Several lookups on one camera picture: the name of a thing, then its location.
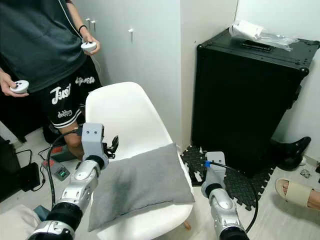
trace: cabinet door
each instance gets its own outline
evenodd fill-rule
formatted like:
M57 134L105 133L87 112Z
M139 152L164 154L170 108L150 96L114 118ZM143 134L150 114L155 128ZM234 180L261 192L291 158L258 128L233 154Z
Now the cabinet door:
M100 41L101 50L95 56L101 66L103 84L133 81L128 32L128 8L123 0L77 0L76 7L84 18L94 20L91 34Z
M178 0L124 0L131 72L181 145L181 26Z

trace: person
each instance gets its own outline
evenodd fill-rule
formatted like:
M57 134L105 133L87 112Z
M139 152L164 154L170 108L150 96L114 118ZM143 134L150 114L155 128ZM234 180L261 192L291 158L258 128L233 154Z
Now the person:
M299 206L320 210L320 192L289 179L279 178L275 182L277 193L286 201Z
M82 41L96 42L96 49L84 52ZM83 24L71 0L0 1L0 56L18 79L29 82L29 93L12 92L10 87L16 84L2 68L1 90L14 98L30 94L62 134L78 126L80 105L89 92L101 87L90 57L99 50L99 41ZM72 133L64 139L81 160L81 137Z

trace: hand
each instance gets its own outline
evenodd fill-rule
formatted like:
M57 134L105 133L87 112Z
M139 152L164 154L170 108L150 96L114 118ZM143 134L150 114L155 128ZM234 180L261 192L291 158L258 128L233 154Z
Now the hand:
M95 42L96 43L95 50L93 50L91 52L84 51L84 53L89 56L96 54L100 50L100 42L97 39L95 39L85 27L82 27L80 29L80 33L81 33L83 40L85 42Z
M15 84L14 81L11 80L11 77L9 74L5 73L0 69L0 85L1 85L1 90L6 96L12 96L15 98L23 98L29 95L29 93L14 93L13 91L10 90L10 87L16 88L17 85Z

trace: gray pillow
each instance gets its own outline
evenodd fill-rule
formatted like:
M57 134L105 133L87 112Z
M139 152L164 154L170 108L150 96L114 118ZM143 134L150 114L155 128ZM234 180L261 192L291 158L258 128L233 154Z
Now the gray pillow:
M150 205L194 201L172 143L109 163L94 191L88 231Z

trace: white chair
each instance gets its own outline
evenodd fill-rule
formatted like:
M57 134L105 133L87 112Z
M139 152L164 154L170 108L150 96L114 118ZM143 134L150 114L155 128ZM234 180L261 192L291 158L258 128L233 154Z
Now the white chair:
M119 136L114 161L173 142L150 99L133 82L112 84L91 92L86 99L85 115L87 122L104 125L104 142L110 144L114 136ZM194 194L190 177L180 157L179 160ZM101 240L151 240L182 224L192 207L192 204L168 203L148 207L117 218L97 235Z

